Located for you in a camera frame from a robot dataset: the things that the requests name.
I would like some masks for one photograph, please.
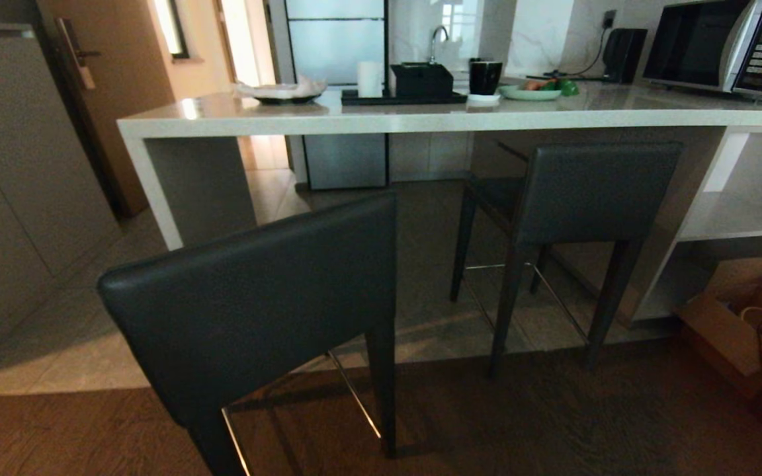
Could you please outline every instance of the black cup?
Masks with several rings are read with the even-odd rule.
[[[469,93],[492,96],[499,87],[502,63],[500,61],[472,61],[469,63]]]

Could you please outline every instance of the black bar stool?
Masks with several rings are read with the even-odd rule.
[[[250,473],[229,404],[360,334],[378,426],[358,403],[386,454],[396,452],[394,194],[112,269],[98,287],[212,473]]]
[[[452,301],[457,301],[460,283],[465,282],[464,263],[476,206],[510,237],[505,263],[499,265],[505,274],[490,376],[495,375],[504,350],[523,268],[537,261],[531,284],[535,292],[542,278],[538,267],[544,264],[548,245],[616,241],[589,332],[585,334],[569,314],[587,343],[587,367],[595,365],[682,148],[675,142],[542,145],[523,178],[468,181],[460,208]],[[562,302],[560,305],[568,313]]]

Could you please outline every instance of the black tray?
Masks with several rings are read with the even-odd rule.
[[[384,97],[358,97],[356,89],[343,90],[342,102],[344,106],[396,106],[402,104],[462,104],[466,102],[466,95],[451,93],[451,96],[390,96],[384,91]]]

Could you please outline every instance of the white countertop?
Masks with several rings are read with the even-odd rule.
[[[639,85],[581,82],[581,94],[550,102],[342,106],[339,91],[303,105],[264,106],[232,93],[185,99],[119,120],[125,138],[359,134],[643,126],[762,127],[762,102]]]

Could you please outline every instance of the green plate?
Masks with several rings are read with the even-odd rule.
[[[557,91],[526,91],[519,89],[519,85],[503,85],[499,88],[499,94],[508,99],[516,100],[554,100],[562,93]]]

